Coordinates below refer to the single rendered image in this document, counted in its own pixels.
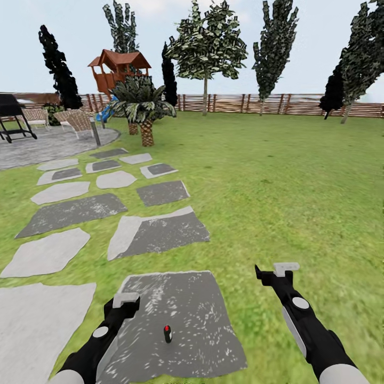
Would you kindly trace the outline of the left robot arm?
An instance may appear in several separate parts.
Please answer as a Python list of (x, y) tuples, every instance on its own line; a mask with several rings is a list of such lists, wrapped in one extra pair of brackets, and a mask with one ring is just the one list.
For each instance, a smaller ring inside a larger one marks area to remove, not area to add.
[[(96, 384), (116, 351), (122, 323), (134, 317), (139, 305), (137, 292), (114, 294), (112, 302), (104, 307), (105, 321), (79, 351), (67, 357), (58, 374), (46, 384)], [(110, 340), (104, 345), (103, 339)]]

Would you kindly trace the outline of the pesticide atomizer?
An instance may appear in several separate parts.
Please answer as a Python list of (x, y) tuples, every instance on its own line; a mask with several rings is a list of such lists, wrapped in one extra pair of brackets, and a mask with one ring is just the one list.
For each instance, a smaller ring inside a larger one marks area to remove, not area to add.
[(164, 327), (164, 336), (165, 336), (165, 341), (167, 341), (167, 343), (171, 343), (172, 331), (171, 331), (171, 327), (169, 325)]

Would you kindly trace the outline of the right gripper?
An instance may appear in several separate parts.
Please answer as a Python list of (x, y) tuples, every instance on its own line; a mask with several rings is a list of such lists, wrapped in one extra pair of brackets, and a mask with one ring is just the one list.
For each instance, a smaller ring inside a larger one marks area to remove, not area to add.
[(257, 265), (255, 265), (255, 272), (257, 275), (257, 279), (261, 280), (263, 286), (272, 286), (276, 291), (281, 285), (293, 285), (293, 272), (286, 271), (285, 277), (277, 277), (274, 272), (265, 272), (261, 271)]

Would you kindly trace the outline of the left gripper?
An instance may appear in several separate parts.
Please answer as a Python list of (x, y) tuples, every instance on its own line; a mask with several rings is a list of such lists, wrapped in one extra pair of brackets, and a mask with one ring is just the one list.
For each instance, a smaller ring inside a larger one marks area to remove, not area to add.
[(123, 302), (120, 308), (113, 308), (113, 303), (107, 303), (104, 307), (105, 319), (110, 316), (117, 316), (120, 318), (121, 322), (124, 322), (125, 319), (133, 318), (135, 311), (139, 310), (140, 298), (136, 301)]

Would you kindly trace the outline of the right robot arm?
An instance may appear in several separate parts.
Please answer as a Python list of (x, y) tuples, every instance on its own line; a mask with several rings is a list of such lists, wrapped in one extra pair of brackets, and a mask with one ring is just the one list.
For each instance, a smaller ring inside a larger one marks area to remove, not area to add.
[(312, 369), (319, 384), (370, 384), (346, 354), (339, 337), (317, 319), (310, 304), (294, 290), (293, 272), (297, 262), (273, 264), (274, 272), (261, 271), (255, 265), (257, 279), (272, 286), (282, 303), (282, 315), (292, 336)]

